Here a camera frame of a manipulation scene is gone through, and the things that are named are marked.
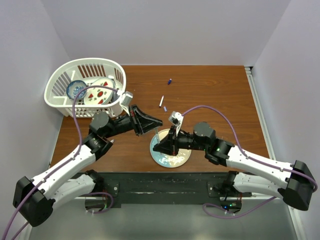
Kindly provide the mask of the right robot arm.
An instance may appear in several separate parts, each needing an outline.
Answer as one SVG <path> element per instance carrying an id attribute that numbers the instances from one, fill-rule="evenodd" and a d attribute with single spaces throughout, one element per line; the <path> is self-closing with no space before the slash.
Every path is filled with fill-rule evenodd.
<path id="1" fill-rule="evenodd" d="M 223 192 L 230 197 L 238 192 L 259 193 L 307 211 L 316 190 L 315 179 L 304 162 L 282 162 L 247 152 L 218 138 L 206 122 L 197 123 L 192 133 L 177 130 L 172 125 L 168 134 L 152 149 L 169 156 L 177 155 L 181 149 L 203 151 L 204 157 L 214 165 L 242 170 L 243 173 L 230 173 L 222 185 Z"/>

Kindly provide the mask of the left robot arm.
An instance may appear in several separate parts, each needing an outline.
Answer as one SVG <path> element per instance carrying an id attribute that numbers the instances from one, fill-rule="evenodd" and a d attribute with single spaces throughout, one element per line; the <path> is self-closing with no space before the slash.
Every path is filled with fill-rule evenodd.
<path id="1" fill-rule="evenodd" d="M 134 131 L 144 135 L 163 125 L 163 121 L 131 105 L 128 113 L 111 119 L 106 112 L 94 114 L 87 137 L 69 155 L 45 172 L 29 179 L 19 179 L 15 186 L 13 206 L 32 226 L 44 223 L 55 209 L 81 195 L 99 196 L 104 181 L 95 171 L 72 177 L 84 167 L 96 162 L 113 146 L 109 138 Z"/>

